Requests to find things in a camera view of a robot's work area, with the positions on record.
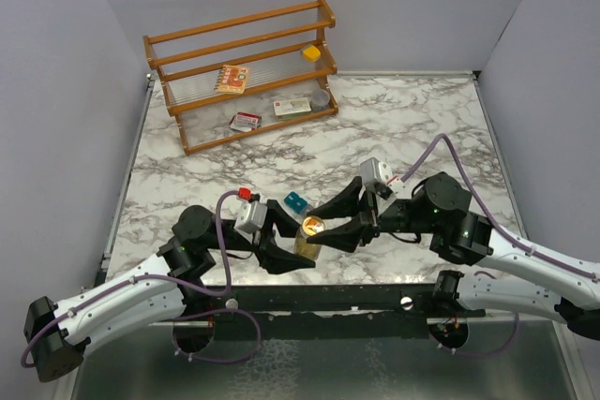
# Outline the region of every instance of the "marble surface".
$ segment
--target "marble surface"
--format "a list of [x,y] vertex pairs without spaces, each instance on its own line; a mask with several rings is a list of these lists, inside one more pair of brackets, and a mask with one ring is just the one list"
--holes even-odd
[[[448,133],[481,197],[502,225],[517,230],[500,164],[473,82],[470,78],[331,77],[339,114],[185,156],[175,121],[169,117],[156,83],[142,140],[131,173],[120,219],[109,277],[121,274],[157,251],[171,237],[171,226],[189,205],[213,210],[226,190],[250,187],[265,198],[282,200],[291,190],[313,205],[329,200],[358,172],[361,161],[375,156],[402,174],[431,139]],[[262,97],[243,97],[241,111],[255,111],[269,100],[297,96],[306,86],[285,88]],[[212,119],[229,120],[233,103],[210,107]],[[194,126],[199,116],[190,116]],[[202,133],[208,127],[195,128]],[[407,183],[444,170],[459,178],[442,143]],[[239,202],[227,200],[224,216],[234,217]],[[472,210],[480,212],[472,203]],[[280,240],[284,248],[292,240]],[[324,247],[316,269],[269,275],[256,259],[232,259],[235,284],[351,284],[431,282],[438,271],[455,266],[420,245],[404,244],[384,235],[354,254]],[[224,282],[222,264],[207,273],[207,284]],[[468,266],[463,272],[473,272]]]

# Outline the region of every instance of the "book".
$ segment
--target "book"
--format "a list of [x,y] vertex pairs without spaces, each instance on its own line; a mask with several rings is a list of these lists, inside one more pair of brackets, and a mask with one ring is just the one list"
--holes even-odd
[[243,66],[225,65],[218,73],[215,91],[227,94],[243,94],[248,82],[250,69]]

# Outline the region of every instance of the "yellow sponge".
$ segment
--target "yellow sponge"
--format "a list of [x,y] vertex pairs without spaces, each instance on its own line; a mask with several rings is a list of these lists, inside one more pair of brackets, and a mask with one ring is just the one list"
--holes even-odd
[[302,56],[310,62],[317,61],[321,58],[321,51],[315,46],[308,46],[302,50]]

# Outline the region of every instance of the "package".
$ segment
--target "package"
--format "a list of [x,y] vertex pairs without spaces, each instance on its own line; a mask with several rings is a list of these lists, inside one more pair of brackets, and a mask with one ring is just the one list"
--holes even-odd
[[278,120],[288,120],[293,117],[310,114],[310,102],[308,97],[300,97],[273,102],[275,116]]
[[227,94],[243,94],[246,90],[250,69],[243,66],[225,65],[218,73],[215,91]]
[[229,122],[229,127],[237,131],[250,131],[261,126],[261,116],[250,112],[238,112]]

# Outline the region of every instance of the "cable clip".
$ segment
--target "cable clip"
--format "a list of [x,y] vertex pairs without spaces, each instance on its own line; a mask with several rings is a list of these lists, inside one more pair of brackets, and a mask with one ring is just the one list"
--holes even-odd
[[537,251],[537,245],[536,244],[532,244],[532,246],[530,247],[529,251],[525,253],[526,256],[528,257],[532,257],[533,254],[535,254],[535,252]]

